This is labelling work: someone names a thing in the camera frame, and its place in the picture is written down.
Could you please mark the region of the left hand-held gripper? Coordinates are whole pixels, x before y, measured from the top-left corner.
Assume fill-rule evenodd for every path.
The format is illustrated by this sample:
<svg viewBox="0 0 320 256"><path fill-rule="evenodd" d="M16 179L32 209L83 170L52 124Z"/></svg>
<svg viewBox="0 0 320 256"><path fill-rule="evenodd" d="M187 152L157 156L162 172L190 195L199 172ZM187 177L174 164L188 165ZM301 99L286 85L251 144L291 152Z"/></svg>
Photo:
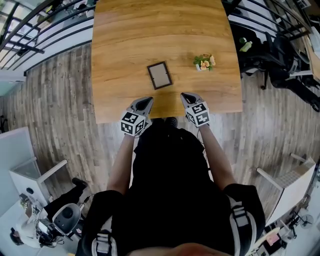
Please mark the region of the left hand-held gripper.
<svg viewBox="0 0 320 256"><path fill-rule="evenodd" d="M152 96L134 100L123 113L120 129L123 133L135 137L148 125L149 115L154 104Z"/></svg>

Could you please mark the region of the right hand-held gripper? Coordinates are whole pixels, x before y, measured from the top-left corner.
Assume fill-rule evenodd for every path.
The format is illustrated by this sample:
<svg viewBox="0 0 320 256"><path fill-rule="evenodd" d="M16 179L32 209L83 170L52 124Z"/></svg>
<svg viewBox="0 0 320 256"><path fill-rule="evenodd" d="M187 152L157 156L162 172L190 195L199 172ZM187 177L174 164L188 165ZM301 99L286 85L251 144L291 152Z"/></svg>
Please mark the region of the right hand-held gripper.
<svg viewBox="0 0 320 256"><path fill-rule="evenodd" d="M188 121L193 123L197 128L209 125L209 107L200 95L193 92L182 92L180 98Z"/></svg>

